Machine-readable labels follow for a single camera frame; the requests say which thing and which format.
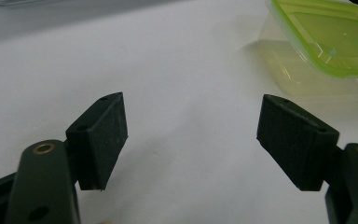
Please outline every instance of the white surface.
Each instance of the white surface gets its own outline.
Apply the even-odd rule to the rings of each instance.
[[[255,41],[259,0],[66,0],[0,7],[0,177],[21,152],[123,91],[129,135],[83,223],[328,223],[255,139],[264,93],[285,96]],[[292,99],[358,142],[358,100]]]

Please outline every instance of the green lid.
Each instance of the green lid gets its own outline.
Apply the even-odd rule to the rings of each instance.
[[[334,77],[358,77],[358,5],[328,0],[267,0],[300,56]]]

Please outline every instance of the plastic container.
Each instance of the plastic container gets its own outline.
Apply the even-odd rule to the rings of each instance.
[[[278,86],[293,96],[358,96],[358,6],[268,0],[257,46]]]

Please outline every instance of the tabletop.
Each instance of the tabletop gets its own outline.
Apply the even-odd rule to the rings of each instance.
[[[263,94],[289,98],[358,143],[358,98],[286,95],[256,41],[260,0],[53,0],[0,7],[0,177],[21,152],[123,91],[129,139],[82,223],[328,223],[259,145]]]

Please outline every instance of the container lid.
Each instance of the container lid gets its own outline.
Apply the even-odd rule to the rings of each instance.
[[[358,77],[358,5],[267,0],[268,9],[306,62],[333,77]]]

